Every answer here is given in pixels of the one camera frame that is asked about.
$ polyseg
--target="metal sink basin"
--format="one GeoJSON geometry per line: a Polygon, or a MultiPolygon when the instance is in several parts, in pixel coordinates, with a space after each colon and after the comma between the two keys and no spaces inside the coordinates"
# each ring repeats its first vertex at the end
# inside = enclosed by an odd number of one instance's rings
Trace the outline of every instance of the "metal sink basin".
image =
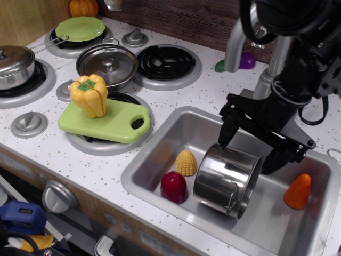
{"type": "MultiPolygon", "coordinates": [[[[175,171],[183,149],[194,153],[198,166],[218,141],[221,119],[192,107],[175,110],[122,174],[131,194],[183,219],[250,255],[322,255],[341,185],[341,170],[330,157],[309,151],[300,163],[288,164],[271,175],[260,175],[242,218],[237,221],[193,198],[195,176],[186,177],[189,198],[180,205],[160,196],[162,177],[175,171]],[[308,205],[295,210],[283,194],[299,175],[312,178],[308,205]]],[[[266,156],[271,148],[238,131],[230,146],[266,156]]]]}

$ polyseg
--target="toy bell pepper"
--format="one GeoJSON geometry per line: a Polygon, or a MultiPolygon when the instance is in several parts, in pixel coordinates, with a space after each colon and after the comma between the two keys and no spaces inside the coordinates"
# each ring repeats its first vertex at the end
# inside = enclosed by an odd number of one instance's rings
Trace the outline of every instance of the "toy bell pepper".
{"type": "Polygon", "coordinates": [[[81,76],[70,85],[70,95],[89,118],[101,117],[107,111],[108,89],[101,76],[81,76]]]}

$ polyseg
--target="green plate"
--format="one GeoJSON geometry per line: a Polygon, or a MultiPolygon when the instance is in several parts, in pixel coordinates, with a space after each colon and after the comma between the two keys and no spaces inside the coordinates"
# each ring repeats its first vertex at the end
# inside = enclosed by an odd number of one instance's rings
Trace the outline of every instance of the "green plate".
{"type": "Polygon", "coordinates": [[[105,30],[102,20],[95,17],[76,17],[60,23],[56,29],[57,37],[67,35],[68,41],[83,42],[100,36],[105,30]]]}
{"type": "Polygon", "coordinates": [[[148,109],[145,106],[107,99],[107,112],[102,117],[88,118],[73,102],[58,120],[62,131],[120,143],[133,143],[150,127],[148,109]],[[143,119],[137,129],[132,123],[143,119]]]}

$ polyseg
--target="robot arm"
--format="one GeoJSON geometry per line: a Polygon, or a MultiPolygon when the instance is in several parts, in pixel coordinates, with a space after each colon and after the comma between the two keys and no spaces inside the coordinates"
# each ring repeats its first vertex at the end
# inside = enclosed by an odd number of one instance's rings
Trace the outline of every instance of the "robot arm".
{"type": "Polygon", "coordinates": [[[300,162],[316,144],[294,121],[298,111],[313,97],[341,94],[341,1],[257,0],[259,21],[270,33],[256,38],[249,21],[250,0],[240,1],[244,32],[257,44],[269,43],[277,35],[295,41],[283,71],[271,84],[264,100],[229,94],[220,114],[219,143],[225,148],[238,128],[269,144],[262,173],[270,174],[288,162],[300,162]]]}

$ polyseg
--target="stove burner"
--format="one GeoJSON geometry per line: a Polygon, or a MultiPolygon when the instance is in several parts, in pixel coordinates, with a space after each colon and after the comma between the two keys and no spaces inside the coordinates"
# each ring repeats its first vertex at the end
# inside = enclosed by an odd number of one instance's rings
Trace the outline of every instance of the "stove burner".
{"type": "Polygon", "coordinates": [[[112,93],[111,95],[113,95],[114,97],[113,99],[117,99],[115,97],[120,97],[124,101],[128,100],[128,102],[132,101],[132,103],[138,102],[138,104],[145,106],[148,109],[150,118],[150,127],[148,131],[144,135],[142,135],[136,142],[130,144],[117,143],[108,140],[98,139],[93,140],[92,143],[88,143],[84,136],[67,132],[66,137],[68,141],[76,149],[86,154],[94,156],[114,156],[133,150],[134,148],[138,147],[141,143],[145,142],[145,140],[151,134],[154,125],[154,117],[150,107],[144,100],[130,93],[115,92],[112,93]]]}
{"type": "Polygon", "coordinates": [[[189,73],[196,60],[187,51],[175,47],[150,46],[138,56],[139,72],[148,79],[170,80],[189,73]]]}
{"type": "Polygon", "coordinates": [[[132,80],[150,90],[174,91],[185,88],[194,83],[202,72],[199,57],[178,45],[151,46],[141,50],[136,56],[139,68],[132,80]],[[149,71],[153,68],[155,70],[151,74],[149,71]]]}
{"type": "Polygon", "coordinates": [[[40,86],[33,86],[30,92],[22,93],[19,96],[11,96],[11,97],[0,97],[0,108],[7,109],[7,108],[17,108],[22,107],[36,100],[39,100],[43,96],[49,93],[49,91],[53,88],[56,75],[53,67],[43,60],[35,59],[38,61],[42,66],[42,70],[45,73],[46,80],[42,80],[42,84],[40,86]]]}
{"type": "MultiPolygon", "coordinates": [[[[96,38],[105,38],[106,34],[107,34],[107,32],[104,30],[103,33],[96,38]]],[[[51,32],[50,39],[57,39],[57,38],[58,37],[55,33],[55,28],[54,28],[51,32]]],[[[65,41],[63,43],[58,44],[57,47],[60,49],[64,49],[64,48],[78,48],[81,46],[88,46],[93,41],[95,41],[96,38],[91,39],[91,40],[82,41],[82,42],[65,41]]],[[[62,42],[62,41],[64,41],[64,40],[63,39],[57,39],[56,41],[54,41],[54,43],[58,43],[58,42],[62,42]]]]}
{"type": "MultiPolygon", "coordinates": [[[[136,100],[134,97],[129,96],[128,94],[125,94],[125,93],[121,93],[121,92],[110,92],[108,94],[108,99],[141,105],[139,103],[139,101],[136,100]]],[[[143,119],[137,119],[132,123],[132,128],[134,130],[136,130],[136,129],[140,128],[143,125],[143,123],[144,123],[143,119]]],[[[85,140],[89,143],[92,143],[93,141],[106,141],[106,140],[93,138],[93,137],[89,137],[89,136],[84,136],[84,137],[85,137],[85,140]]]]}
{"type": "MultiPolygon", "coordinates": [[[[46,33],[44,41],[45,41],[45,46],[47,47],[46,50],[57,57],[60,58],[65,58],[65,59],[77,59],[79,57],[79,55],[84,52],[87,48],[94,46],[94,45],[98,45],[101,44],[103,41],[103,38],[101,36],[96,37],[93,40],[89,40],[87,41],[88,43],[86,45],[77,45],[77,47],[64,47],[63,49],[59,48],[58,46],[60,46],[60,44],[56,45],[56,42],[50,42],[51,38],[52,38],[52,33],[55,29],[51,29],[48,33],[46,33]]],[[[111,30],[106,26],[104,32],[102,33],[104,34],[103,36],[105,36],[107,38],[108,43],[111,43],[113,40],[113,34],[111,32],[111,30]]]]}
{"type": "Polygon", "coordinates": [[[0,90],[0,97],[15,97],[27,94],[39,86],[41,86],[46,80],[46,73],[43,65],[35,60],[35,71],[33,75],[23,84],[7,90],[0,90]]]}

